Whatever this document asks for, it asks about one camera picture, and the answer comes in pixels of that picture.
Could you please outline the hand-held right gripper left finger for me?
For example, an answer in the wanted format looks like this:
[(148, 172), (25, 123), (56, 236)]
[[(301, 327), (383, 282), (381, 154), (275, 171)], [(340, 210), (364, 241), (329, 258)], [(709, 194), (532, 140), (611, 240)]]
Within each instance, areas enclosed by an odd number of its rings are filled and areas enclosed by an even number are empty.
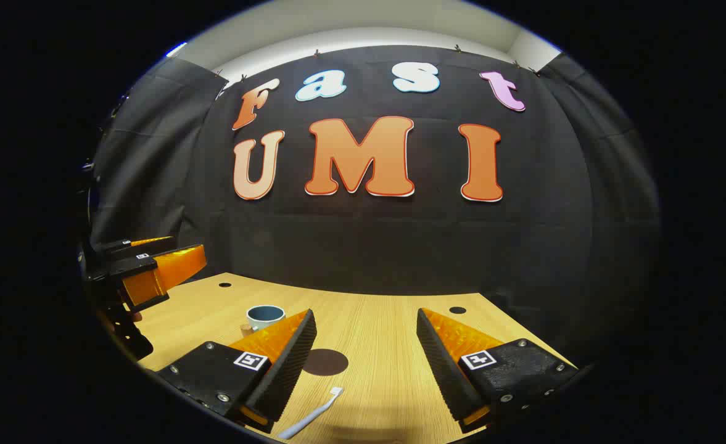
[(303, 310), (230, 345), (207, 341), (156, 372), (168, 387), (228, 421), (273, 427), (317, 334)]

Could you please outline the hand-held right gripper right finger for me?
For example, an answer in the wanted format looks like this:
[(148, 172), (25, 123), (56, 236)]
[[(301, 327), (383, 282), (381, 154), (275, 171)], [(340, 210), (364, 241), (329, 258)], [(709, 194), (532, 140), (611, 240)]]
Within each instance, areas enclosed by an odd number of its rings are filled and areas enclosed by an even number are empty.
[(416, 334), (464, 433), (517, 422), (576, 382), (579, 369), (528, 338), (512, 341), (420, 308)]

